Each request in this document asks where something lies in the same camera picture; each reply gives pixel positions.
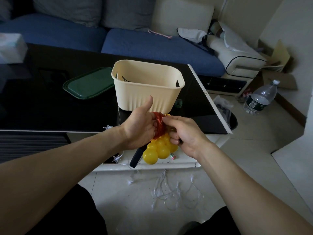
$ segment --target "tissue box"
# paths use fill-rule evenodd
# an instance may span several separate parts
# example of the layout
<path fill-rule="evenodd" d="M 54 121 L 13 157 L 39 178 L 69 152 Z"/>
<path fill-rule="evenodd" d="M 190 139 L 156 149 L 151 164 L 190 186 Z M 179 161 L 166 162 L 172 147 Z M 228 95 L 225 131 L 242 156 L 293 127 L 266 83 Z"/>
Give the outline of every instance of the tissue box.
<path fill-rule="evenodd" d="M 0 64 L 23 63 L 27 49 L 21 34 L 0 33 Z"/>

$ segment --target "black pants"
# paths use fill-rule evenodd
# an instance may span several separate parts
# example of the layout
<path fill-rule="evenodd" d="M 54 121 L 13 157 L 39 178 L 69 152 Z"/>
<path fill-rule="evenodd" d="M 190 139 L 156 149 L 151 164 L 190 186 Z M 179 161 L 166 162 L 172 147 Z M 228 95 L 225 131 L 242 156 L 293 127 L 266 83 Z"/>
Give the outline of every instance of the black pants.
<path fill-rule="evenodd" d="M 74 186 L 27 235 L 33 234 L 107 234 L 103 217 L 89 192 Z M 219 209 L 203 224 L 186 234 L 240 234 L 227 207 Z"/>

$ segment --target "red string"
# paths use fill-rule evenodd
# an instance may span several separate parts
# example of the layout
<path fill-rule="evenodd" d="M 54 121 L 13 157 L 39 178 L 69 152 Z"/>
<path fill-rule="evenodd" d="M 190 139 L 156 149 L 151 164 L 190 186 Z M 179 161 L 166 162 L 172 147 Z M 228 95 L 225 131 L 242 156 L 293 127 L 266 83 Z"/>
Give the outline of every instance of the red string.
<path fill-rule="evenodd" d="M 153 139 L 157 139 L 166 133 L 166 125 L 162 121 L 162 118 L 165 117 L 165 115 L 162 114 L 161 112 L 154 112 L 154 114 L 156 116 L 157 129 Z"/>

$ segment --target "person's left hand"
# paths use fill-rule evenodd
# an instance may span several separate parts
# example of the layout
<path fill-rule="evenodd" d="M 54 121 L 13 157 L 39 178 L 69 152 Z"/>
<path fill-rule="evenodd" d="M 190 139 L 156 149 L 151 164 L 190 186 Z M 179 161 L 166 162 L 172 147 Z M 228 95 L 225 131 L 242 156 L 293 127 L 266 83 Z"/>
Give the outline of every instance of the person's left hand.
<path fill-rule="evenodd" d="M 148 143 L 155 135 L 155 114 L 148 112 L 153 104 L 152 96 L 136 108 L 128 119 L 121 124 L 126 137 L 126 150 L 137 149 Z"/>

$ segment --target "green plastic tray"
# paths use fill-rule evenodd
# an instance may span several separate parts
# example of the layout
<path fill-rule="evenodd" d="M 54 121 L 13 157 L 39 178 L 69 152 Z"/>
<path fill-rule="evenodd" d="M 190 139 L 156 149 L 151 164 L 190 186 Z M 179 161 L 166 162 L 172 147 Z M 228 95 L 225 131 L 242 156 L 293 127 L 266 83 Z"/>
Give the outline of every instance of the green plastic tray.
<path fill-rule="evenodd" d="M 63 84 L 63 89 L 78 99 L 91 99 L 114 86 L 112 68 L 98 68 L 72 78 Z"/>

